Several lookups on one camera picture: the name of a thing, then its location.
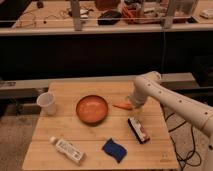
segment floor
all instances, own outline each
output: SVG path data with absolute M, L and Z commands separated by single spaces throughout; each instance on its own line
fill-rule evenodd
M 0 171 L 21 171 L 38 115 L 4 116 L 0 120 Z
M 172 111 L 165 109 L 166 116 Z M 27 148 L 29 146 L 38 115 L 3 116 L 0 120 L 0 171 L 21 171 Z M 168 129 L 174 128 L 183 122 L 179 116 L 172 116 L 168 122 Z M 197 151 L 204 158 L 207 137 L 194 129 Z M 185 156 L 192 149 L 190 125 L 185 124 L 171 133 L 176 142 L 177 151 Z M 194 156 L 190 161 L 196 164 L 198 158 Z M 185 171 L 201 171 L 201 167 L 186 166 Z

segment tabletop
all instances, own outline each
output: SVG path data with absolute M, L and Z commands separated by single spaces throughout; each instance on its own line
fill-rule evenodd
M 206 19 L 200 16 L 200 12 L 205 9 L 213 9 L 212 0 L 200 0 L 195 8 L 193 18 L 200 24 L 213 24 L 213 19 Z
M 41 111 L 32 141 L 23 163 L 24 170 L 143 170 L 177 169 L 178 163 L 160 104 L 148 98 L 140 121 L 150 141 L 139 144 L 127 119 L 133 114 L 112 104 L 124 101 L 133 90 L 132 82 L 55 82 L 49 92 L 56 99 L 57 113 L 50 117 Z M 108 103 L 107 118 L 98 126 L 88 126 L 76 116 L 77 102 L 87 95 L 102 96 Z M 81 166 L 56 151 L 51 136 L 66 139 L 86 153 Z M 104 153 L 103 145 L 112 138 L 127 150 L 117 163 Z
M 13 28 L 45 28 L 45 27 L 73 27 L 73 19 L 68 15 L 70 10 L 69 1 L 43 1 L 44 8 L 37 8 L 37 1 L 32 1 L 20 18 L 15 22 Z M 95 7 L 94 1 L 80 1 L 82 9 L 92 9 L 89 18 L 84 20 L 83 26 L 97 27 L 97 18 L 104 11 Z M 120 20 L 116 26 L 127 25 Z

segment carrot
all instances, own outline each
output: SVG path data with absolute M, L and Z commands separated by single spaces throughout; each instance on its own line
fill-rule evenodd
M 121 109 L 125 109 L 125 110 L 132 110 L 133 109 L 131 102 L 120 102 L 120 103 L 113 104 L 112 106 L 118 107 L 118 108 L 121 108 Z

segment paper cup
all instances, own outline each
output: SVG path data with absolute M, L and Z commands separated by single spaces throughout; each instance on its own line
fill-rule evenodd
M 56 113 L 55 98 L 52 93 L 43 93 L 37 98 L 37 104 L 48 115 L 54 115 Z

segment orange bowl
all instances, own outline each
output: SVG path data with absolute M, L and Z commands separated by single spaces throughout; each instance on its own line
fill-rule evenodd
M 83 97 L 76 106 L 79 119 L 87 124 L 96 124 L 105 119 L 108 114 L 106 100 L 97 95 Z

